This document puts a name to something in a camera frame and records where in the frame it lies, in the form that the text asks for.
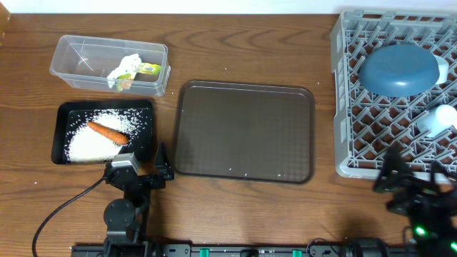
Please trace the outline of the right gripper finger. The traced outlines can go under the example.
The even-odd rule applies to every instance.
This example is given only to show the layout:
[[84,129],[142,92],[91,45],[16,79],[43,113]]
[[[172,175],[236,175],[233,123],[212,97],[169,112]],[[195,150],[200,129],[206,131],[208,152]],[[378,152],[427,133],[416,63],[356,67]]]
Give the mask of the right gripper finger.
[[396,186],[412,176],[413,172],[402,159],[399,148],[391,146],[384,156],[383,166],[378,175],[378,185]]
[[431,170],[430,170],[430,185],[432,189],[438,189],[438,183],[436,182],[437,175],[443,175],[447,182],[451,185],[453,185],[453,179],[451,178],[451,175],[447,170],[445,169],[444,166],[442,166],[439,162],[434,161],[431,164]]

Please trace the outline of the orange carrot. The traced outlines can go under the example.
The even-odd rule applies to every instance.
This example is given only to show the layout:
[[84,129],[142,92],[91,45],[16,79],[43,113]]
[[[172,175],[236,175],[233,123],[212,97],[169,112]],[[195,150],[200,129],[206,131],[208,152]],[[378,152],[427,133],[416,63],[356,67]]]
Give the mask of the orange carrot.
[[129,143],[129,140],[125,135],[123,135],[111,128],[102,126],[102,125],[94,123],[92,121],[88,122],[87,126],[90,129],[97,132],[98,134],[100,134],[101,136],[103,136],[104,138],[107,138],[108,140],[114,142],[115,144],[118,144],[120,146],[125,146]]

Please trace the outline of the white cup sideways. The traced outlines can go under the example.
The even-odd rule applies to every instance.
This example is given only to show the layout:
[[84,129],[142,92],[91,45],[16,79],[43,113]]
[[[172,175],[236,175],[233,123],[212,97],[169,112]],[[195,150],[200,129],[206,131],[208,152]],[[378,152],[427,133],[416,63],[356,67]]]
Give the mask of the white cup sideways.
[[426,137],[433,138],[450,127],[456,127],[456,109],[450,105],[440,105],[431,110],[417,123],[420,132],[426,132]]

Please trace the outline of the pile of white rice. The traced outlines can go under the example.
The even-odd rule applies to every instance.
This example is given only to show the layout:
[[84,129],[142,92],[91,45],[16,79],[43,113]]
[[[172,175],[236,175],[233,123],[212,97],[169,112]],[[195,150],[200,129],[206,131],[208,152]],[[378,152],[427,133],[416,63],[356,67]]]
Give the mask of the pile of white rice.
[[[151,142],[152,112],[148,108],[94,109],[72,111],[67,121],[63,160],[69,163],[110,161],[120,153],[134,153],[138,160],[146,158]],[[89,127],[93,122],[127,138],[119,145]]]

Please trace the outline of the yellow green snack wrapper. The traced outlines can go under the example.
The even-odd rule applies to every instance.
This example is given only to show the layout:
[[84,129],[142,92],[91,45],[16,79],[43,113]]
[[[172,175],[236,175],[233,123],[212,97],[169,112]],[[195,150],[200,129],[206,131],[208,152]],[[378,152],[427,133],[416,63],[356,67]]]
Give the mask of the yellow green snack wrapper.
[[124,89],[130,89],[133,83],[133,80],[136,77],[137,73],[146,74],[146,75],[159,75],[161,72],[161,66],[157,64],[149,63],[140,63],[135,71],[130,71],[126,74],[120,75],[117,79],[121,82],[116,82],[116,90],[118,92],[123,91]]

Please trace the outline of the dark blue plate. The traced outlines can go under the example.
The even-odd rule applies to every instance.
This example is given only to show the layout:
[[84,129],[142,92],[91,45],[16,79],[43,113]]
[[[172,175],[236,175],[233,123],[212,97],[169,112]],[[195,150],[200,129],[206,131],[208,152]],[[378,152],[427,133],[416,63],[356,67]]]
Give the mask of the dark blue plate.
[[429,90],[439,76],[438,62],[431,52],[411,44],[396,44],[368,55],[358,80],[371,93],[406,97]]

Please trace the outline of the light blue bowl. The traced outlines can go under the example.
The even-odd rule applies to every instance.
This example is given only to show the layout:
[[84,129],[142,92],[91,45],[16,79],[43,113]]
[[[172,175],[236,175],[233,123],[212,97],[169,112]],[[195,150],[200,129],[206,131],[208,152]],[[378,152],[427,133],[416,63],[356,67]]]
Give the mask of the light blue bowl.
[[449,63],[444,58],[435,55],[438,64],[439,77],[436,84],[444,84],[447,81]]

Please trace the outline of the white tissue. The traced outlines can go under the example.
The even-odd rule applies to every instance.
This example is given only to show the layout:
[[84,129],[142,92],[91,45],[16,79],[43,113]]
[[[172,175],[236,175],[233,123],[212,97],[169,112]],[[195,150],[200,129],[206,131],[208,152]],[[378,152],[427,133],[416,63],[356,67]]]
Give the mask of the white tissue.
[[138,54],[123,57],[121,63],[107,76],[109,88],[115,86],[116,80],[133,81],[140,64],[141,58]]

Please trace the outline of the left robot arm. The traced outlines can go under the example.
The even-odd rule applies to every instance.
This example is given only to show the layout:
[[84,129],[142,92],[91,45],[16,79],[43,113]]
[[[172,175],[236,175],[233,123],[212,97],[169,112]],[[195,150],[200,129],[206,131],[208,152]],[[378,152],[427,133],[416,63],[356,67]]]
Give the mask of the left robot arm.
[[154,160],[158,170],[152,175],[139,175],[139,162],[133,153],[115,156],[106,164],[104,180],[107,184],[124,192],[104,210],[107,226],[102,256],[162,255],[162,247],[147,238],[146,229],[151,203],[151,192],[163,189],[166,182],[174,179],[174,171],[166,157],[166,149],[160,144]]

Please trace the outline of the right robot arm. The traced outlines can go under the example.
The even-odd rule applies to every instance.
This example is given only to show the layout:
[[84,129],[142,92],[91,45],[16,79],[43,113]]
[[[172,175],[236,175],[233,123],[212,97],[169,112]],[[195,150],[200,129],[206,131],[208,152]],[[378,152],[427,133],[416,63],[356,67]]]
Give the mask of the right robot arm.
[[401,158],[399,148],[392,146],[386,151],[373,191],[393,194],[386,210],[408,219],[414,248],[404,243],[397,253],[380,239],[360,238],[342,247],[340,256],[456,255],[456,227],[452,222],[456,215],[456,174],[434,161],[429,179],[420,179]]

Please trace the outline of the grey dishwasher rack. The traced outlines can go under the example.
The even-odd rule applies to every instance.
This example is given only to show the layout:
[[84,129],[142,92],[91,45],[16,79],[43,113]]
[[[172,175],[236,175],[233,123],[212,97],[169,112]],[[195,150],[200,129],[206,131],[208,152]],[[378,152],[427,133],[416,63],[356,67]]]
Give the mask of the grey dishwasher rack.
[[[450,65],[446,82],[418,95],[371,93],[358,80],[363,62],[383,46],[414,44]],[[346,178],[375,179],[387,148],[397,143],[416,177],[427,179],[433,161],[456,172],[456,129],[428,138],[417,123],[441,104],[456,106],[456,15],[414,11],[340,14],[331,31],[336,83],[333,118],[336,171]]]

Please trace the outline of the dark brown serving tray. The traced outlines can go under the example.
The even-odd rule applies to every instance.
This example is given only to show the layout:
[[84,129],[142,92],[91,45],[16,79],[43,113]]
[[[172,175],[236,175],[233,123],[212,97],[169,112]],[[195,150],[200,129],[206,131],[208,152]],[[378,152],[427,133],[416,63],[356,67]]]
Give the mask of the dark brown serving tray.
[[304,87],[190,81],[179,91],[175,172],[305,184],[315,172],[315,98]]

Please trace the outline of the clear plastic bin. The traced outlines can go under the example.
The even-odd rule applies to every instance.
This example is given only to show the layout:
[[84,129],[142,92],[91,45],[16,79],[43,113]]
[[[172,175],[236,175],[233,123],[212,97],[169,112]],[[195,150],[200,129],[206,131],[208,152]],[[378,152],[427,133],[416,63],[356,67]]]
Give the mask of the clear plastic bin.
[[[161,66],[159,75],[137,73],[130,89],[109,88],[107,76],[125,56],[138,54],[141,63]],[[171,67],[168,48],[163,44],[90,36],[65,35],[59,39],[49,68],[76,89],[107,91],[142,96],[163,96]]]

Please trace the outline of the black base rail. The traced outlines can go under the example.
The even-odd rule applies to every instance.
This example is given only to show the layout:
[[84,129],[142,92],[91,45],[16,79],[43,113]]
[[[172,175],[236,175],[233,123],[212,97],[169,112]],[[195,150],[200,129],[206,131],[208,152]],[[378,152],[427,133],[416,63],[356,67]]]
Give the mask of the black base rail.
[[387,246],[381,242],[362,241],[347,246],[330,246],[325,242],[304,247],[273,246],[190,246],[168,244],[161,247],[74,246],[71,257],[158,256],[158,257],[339,257],[339,256],[416,256],[414,250]]

